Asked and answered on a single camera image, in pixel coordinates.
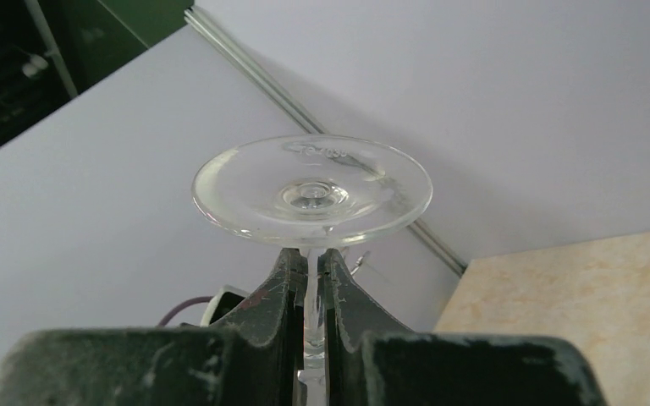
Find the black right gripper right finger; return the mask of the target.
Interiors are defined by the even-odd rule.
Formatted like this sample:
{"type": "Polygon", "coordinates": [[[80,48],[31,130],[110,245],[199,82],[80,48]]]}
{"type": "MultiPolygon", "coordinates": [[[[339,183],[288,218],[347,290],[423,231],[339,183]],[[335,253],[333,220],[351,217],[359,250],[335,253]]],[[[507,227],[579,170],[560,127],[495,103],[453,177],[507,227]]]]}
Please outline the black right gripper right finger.
{"type": "Polygon", "coordinates": [[[550,336],[416,332],[319,258],[331,405],[604,405],[592,367],[550,336]]]}

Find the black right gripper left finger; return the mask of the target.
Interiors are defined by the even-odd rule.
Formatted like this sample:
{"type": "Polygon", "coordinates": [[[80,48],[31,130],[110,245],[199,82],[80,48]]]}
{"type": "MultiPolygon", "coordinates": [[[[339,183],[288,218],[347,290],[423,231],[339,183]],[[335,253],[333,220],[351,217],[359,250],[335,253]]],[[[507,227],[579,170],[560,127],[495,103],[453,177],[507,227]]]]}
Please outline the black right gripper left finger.
{"type": "Polygon", "coordinates": [[[307,261],[284,249],[210,326],[42,330],[0,364],[0,405],[295,405],[307,261]]]}

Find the clear wine glass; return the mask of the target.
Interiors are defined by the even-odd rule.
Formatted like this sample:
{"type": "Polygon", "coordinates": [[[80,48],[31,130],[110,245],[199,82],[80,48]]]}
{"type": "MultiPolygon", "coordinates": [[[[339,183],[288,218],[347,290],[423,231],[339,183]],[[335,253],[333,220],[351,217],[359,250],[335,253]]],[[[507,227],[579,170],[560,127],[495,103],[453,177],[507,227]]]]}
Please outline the clear wine glass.
{"type": "Polygon", "coordinates": [[[326,402],[325,306],[318,257],[386,236],[428,207],[423,166],[382,143],[331,134],[279,136],[224,151],[192,184],[194,202],[213,224],[246,239],[298,249],[307,260],[301,290],[306,405],[326,402]]]}

